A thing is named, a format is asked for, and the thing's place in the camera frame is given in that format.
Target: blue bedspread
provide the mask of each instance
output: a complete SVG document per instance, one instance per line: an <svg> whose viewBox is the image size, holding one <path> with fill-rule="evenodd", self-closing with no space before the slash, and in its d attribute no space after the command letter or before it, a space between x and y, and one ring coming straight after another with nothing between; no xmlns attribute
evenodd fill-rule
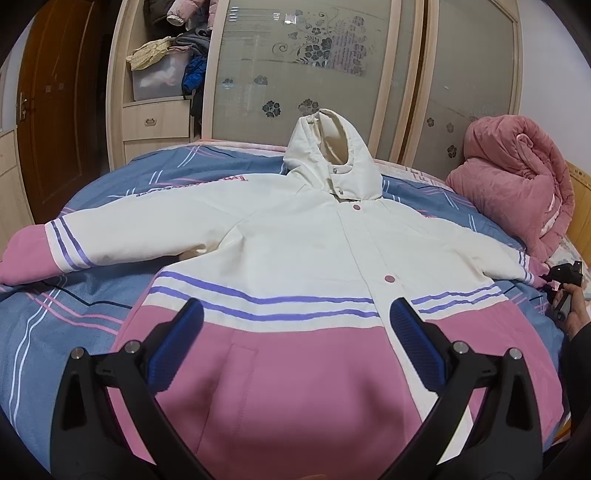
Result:
<svg viewBox="0 0 591 480"><path fill-rule="evenodd" d="M281 156L205 146L161 150L94 181L72 198L62 215L133 193L243 173L280 174L285 167ZM384 196L521 249L465 198L439 187L384 177ZM175 260L97 267L27 286L0 286L0 405L45 467L49 467L54 400L69 352L76 346L91 354L107 352L150 279ZM562 333L543 315L545 296L525 284L498 284L535 327L557 365Z"/></svg>

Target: shelf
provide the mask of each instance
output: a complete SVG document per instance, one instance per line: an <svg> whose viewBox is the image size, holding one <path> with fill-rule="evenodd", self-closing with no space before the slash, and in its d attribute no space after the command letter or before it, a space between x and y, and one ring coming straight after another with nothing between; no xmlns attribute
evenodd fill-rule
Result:
<svg viewBox="0 0 591 480"><path fill-rule="evenodd" d="M146 103L160 103L160 102L174 102L175 100L190 100L189 98L185 99L183 96L177 97L163 97L163 98L151 98L148 100L140 100L139 102L128 102L123 104L123 108L126 106L138 106L138 105L145 105Z"/></svg>

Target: blue grip pad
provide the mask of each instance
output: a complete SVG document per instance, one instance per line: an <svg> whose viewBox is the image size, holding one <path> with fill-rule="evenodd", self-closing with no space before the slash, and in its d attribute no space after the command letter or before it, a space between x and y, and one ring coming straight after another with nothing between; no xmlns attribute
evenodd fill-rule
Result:
<svg viewBox="0 0 591 480"><path fill-rule="evenodd" d="M423 330L423 321L403 298L392 302L390 324L425 388L436 393L443 392L446 385L445 362Z"/></svg>
<svg viewBox="0 0 591 480"><path fill-rule="evenodd" d="M193 301L181 310L166 338L154 352L146 372L146 383L156 395L167 390L189 349L203 327L203 306Z"/></svg>

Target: yellow cloth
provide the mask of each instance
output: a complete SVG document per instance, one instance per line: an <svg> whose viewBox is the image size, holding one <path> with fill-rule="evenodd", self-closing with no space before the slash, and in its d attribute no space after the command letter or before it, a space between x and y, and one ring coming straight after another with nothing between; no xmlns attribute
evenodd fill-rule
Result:
<svg viewBox="0 0 591 480"><path fill-rule="evenodd" d="M131 65L131 70L143 70L159 61L166 54L172 39L172 37L166 37L160 40L152 40L134 50L126 58Z"/></svg>

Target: hand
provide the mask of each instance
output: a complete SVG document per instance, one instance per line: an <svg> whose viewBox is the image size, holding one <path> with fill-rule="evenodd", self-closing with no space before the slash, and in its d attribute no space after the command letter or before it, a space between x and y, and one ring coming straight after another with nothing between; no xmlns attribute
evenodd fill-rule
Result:
<svg viewBox="0 0 591 480"><path fill-rule="evenodd" d="M560 299L564 295L566 290L572 295L570 299L570 313L566 319L566 322L562 322L558 326L560 329L569 336L569 339L573 339L577 333L585 325L591 322L589 314L587 313L587 306L585 305L585 297L583 295L583 289L577 285L565 283L563 285L564 290L559 290L554 299L552 307L556 307L560 302Z"/></svg>

